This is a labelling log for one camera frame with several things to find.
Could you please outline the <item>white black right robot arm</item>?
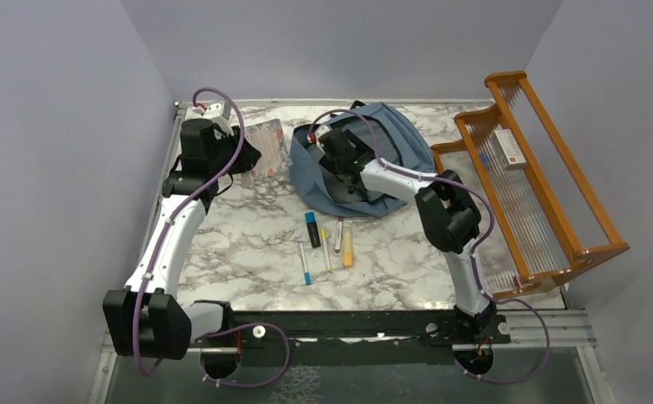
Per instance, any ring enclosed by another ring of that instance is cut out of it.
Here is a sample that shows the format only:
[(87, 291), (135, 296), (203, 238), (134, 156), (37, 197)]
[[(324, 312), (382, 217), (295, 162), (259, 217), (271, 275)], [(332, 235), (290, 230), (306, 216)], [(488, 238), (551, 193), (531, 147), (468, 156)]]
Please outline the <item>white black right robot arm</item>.
[(349, 130), (329, 130), (311, 140), (324, 152), (319, 163), (349, 191), (381, 193), (417, 207), (426, 238), (443, 253), (449, 267), (457, 335), (468, 343), (485, 336), (496, 304), (481, 279), (476, 251), (481, 221), (473, 200), (477, 192), (453, 171), (423, 173), (378, 158)]

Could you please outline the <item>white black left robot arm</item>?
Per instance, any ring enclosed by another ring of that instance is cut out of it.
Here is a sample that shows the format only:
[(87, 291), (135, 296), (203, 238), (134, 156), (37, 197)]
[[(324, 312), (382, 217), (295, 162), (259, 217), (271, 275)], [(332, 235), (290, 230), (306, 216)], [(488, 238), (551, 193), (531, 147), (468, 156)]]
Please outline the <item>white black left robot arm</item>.
[(199, 300), (183, 308), (178, 283), (191, 242), (219, 193), (219, 178), (252, 170), (261, 154), (243, 126), (218, 118), (185, 120), (179, 140), (181, 152), (162, 183), (146, 250), (123, 289), (104, 297), (109, 334), (122, 356), (182, 359), (198, 338), (217, 346), (233, 338), (227, 305)]

